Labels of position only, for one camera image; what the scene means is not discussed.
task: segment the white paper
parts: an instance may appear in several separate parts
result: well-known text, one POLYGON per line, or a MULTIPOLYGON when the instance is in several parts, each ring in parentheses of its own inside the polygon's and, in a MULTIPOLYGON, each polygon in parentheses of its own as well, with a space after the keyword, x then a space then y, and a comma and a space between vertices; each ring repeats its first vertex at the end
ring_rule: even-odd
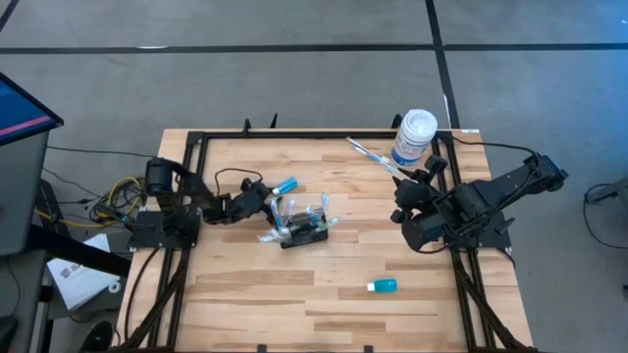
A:
MULTIPOLYGON (((110 252, 106 234, 98 234, 84 242, 100 250, 110 252)), ((106 274, 69 261, 54 259, 48 261, 48 270, 55 279, 61 296, 68 310, 73 311, 110 283, 120 279, 119 276, 106 274)))

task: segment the small blue bottle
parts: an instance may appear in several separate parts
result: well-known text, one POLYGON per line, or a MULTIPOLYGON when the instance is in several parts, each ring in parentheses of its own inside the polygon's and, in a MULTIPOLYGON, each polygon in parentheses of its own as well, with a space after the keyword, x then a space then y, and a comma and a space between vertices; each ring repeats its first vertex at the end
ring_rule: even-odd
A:
POLYGON ((296 178, 292 176, 280 183, 279 186, 275 187, 273 189, 273 194, 275 196, 283 195, 296 188, 297 186, 298 182, 296 182, 296 178))
POLYGON ((396 279, 377 279, 372 283, 366 284, 366 289, 376 293, 394 293, 396 292, 396 279))

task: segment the gray floor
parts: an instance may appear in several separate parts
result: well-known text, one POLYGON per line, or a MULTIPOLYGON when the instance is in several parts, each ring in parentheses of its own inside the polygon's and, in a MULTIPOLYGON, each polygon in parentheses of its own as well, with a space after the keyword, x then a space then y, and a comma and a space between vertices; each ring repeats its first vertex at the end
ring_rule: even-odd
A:
MULTIPOLYGON (((0 0, 6 7, 8 0, 0 0)), ((628 42, 625 1, 436 0, 445 44, 628 42)), ((0 47, 429 43, 424 1, 21 0, 0 47)), ((628 51, 447 52, 462 127, 523 144, 571 174, 553 194, 508 209, 517 276, 538 347, 625 352, 628 252, 588 235, 582 195, 628 177, 628 51)), ((156 151, 167 127, 388 126, 411 107, 447 127, 433 52, 2 55, 0 70, 66 119, 50 143, 156 151)), ((523 155, 488 151, 497 175, 523 155)), ((46 167, 94 190, 142 173, 123 156, 49 151, 46 167)), ((60 199, 84 195, 53 181, 60 199)), ((67 208, 80 214, 80 208, 67 208)), ((628 245, 614 200, 590 209, 608 242, 628 245)), ((89 327, 60 323, 53 352, 89 327)))

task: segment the white container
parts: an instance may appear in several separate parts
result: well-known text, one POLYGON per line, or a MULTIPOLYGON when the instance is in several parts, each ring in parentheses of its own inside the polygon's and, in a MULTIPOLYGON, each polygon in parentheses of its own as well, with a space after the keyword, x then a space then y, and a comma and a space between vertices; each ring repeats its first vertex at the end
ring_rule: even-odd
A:
POLYGON ((434 115, 423 109, 412 109, 403 117, 396 134, 392 159, 404 167, 414 166, 430 145, 439 124, 434 115))

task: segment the table leg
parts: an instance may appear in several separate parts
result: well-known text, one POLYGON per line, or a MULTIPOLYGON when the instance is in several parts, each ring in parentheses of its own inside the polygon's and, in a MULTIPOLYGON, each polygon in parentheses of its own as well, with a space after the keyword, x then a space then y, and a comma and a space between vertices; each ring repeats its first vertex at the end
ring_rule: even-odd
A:
POLYGON ((120 277, 127 277, 131 269, 131 261, 123 257, 85 245, 36 225, 30 226, 27 248, 46 250, 56 258, 120 277))

